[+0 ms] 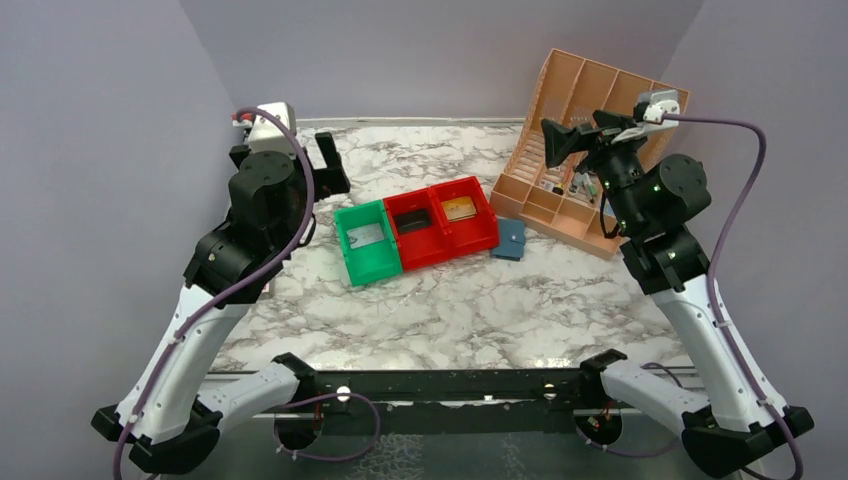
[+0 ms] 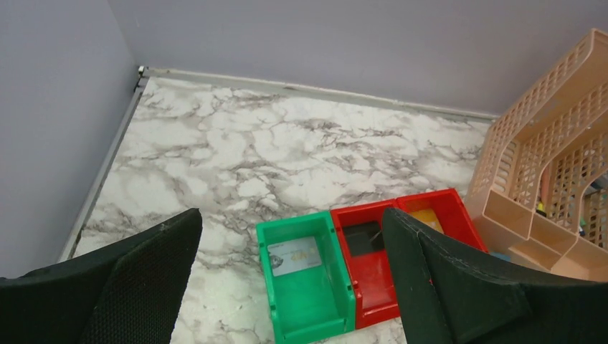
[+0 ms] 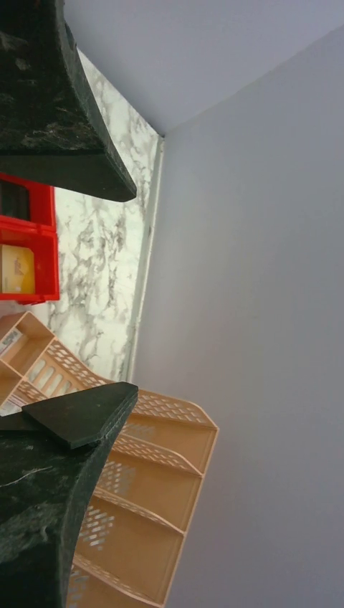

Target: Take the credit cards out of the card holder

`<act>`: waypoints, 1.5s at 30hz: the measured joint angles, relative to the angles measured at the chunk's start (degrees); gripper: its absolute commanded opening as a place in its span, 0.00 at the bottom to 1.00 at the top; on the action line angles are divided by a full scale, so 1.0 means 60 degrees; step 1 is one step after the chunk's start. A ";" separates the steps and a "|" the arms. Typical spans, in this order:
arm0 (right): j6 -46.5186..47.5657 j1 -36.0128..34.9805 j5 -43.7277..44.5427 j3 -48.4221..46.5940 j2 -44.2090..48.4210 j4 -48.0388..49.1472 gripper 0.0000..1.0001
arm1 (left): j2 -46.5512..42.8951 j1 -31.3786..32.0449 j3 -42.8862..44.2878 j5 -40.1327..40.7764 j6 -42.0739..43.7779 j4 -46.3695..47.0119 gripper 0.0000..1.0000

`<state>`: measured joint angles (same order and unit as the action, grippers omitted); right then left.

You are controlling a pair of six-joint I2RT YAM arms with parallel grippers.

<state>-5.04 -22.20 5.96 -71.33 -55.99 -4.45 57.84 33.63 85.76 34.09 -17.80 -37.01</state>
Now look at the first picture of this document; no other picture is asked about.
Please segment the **blue leather card holder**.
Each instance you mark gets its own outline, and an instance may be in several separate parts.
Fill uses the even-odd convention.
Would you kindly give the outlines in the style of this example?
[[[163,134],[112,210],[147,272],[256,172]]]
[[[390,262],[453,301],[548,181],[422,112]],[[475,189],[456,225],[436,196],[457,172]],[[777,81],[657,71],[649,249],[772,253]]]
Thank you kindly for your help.
[[[525,223],[522,220],[499,218],[497,220],[499,243],[490,256],[502,260],[520,261],[525,254]]]

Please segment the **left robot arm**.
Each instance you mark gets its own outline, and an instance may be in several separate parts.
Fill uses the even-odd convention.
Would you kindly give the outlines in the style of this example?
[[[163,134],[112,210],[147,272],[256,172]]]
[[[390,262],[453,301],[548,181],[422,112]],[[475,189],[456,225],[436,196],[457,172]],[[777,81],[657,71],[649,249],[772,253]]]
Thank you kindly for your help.
[[[264,287],[310,242],[315,205],[350,189],[333,136],[319,132],[315,139],[322,168],[284,135],[271,147],[249,140],[231,150],[237,171],[224,221],[198,241],[173,317],[141,377],[92,418],[116,446],[115,475],[124,460],[150,478],[187,474],[228,429],[271,407],[298,411],[313,401],[314,372],[291,354],[222,388],[203,383]]]

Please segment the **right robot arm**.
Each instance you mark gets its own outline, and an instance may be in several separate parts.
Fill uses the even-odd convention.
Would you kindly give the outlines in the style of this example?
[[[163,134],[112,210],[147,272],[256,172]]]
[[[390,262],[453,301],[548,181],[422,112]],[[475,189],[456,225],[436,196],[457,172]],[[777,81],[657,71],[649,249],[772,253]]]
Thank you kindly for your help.
[[[706,253],[687,222],[711,202],[703,165],[673,154],[645,169],[638,157],[650,133],[673,127],[676,113],[658,107],[632,115],[598,110],[574,128],[541,123],[545,162],[560,165],[581,154],[579,172],[596,175],[601,201],[616,219],[630,275],[670,322],[698,371],[705,391],[695,394],[642,368],[616,350],[583,361],[577,393],[590,407],[626,403],[666,427],[705,474],[749,472],[780,446],[804,472],[797,444],[814,425],[809,411],[786,402],[745,345],[721,298],[719,256]]]

